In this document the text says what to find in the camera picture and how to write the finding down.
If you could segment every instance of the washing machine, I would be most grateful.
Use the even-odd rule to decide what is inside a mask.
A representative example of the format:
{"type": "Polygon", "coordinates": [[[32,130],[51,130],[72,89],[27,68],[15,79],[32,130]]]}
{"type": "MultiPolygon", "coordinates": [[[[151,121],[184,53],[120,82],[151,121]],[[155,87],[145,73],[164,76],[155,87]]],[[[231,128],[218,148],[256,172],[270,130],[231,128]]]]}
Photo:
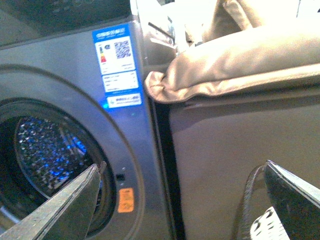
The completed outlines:
{"type": "Polygon", "coordinates": [[[157,122],[143,90],[176,56],[156,0],[0,3],[0,225],[107,163],[92,240],[175,239],[157,122]]]}

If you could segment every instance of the warning label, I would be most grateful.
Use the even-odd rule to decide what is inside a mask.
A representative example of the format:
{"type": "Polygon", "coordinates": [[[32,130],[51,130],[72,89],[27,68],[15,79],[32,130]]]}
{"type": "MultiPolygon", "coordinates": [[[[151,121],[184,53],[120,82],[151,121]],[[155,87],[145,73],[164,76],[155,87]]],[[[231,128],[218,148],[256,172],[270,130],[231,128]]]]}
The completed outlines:
{"type": "Polygon", "coordinates": [[[134,189],[131,187],[120,189],[118,213],[131,213],[134,209],[134,189]]]}

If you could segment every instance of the white cushion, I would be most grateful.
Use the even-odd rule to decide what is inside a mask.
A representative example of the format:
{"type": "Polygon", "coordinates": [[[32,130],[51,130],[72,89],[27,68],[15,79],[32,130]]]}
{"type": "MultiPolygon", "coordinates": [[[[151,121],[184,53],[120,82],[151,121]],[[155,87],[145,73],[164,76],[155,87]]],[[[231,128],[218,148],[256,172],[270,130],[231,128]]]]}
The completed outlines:
{"type": "Polygon", "coordinates": [[[148,94],[160,103],[193,96],[317,84],[320,82],[320,30],[294,20],[230,34],[190,48],[166,73],[150,72],[148,94]]]}

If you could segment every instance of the energy label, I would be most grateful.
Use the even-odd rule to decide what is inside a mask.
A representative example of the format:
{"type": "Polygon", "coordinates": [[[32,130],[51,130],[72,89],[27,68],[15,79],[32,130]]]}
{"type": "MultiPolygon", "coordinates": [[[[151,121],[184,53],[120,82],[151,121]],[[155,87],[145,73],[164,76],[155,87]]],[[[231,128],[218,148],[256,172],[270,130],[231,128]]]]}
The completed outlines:
{"type": "Polygon", "coordinates": [[[105,92],[104,108],[142,104],[140,84],[129,24],[92,32],[105,92]]]}

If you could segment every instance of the black plastic object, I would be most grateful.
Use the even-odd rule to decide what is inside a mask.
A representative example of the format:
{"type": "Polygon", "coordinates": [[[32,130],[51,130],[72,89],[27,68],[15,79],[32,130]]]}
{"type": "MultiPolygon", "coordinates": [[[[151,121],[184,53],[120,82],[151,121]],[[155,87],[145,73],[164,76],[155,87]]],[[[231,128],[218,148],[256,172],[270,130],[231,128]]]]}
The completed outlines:
{"type": "Polygon", "coordinates": [[[264,180],[291,240],[320,239],[320,190],[268,160],[264,180]]]}
{"type": "Polygon", "coordinates": [[[97,204],[101,176],[96,164],[0,235],[1,240],[84,240],[97,204]]]}

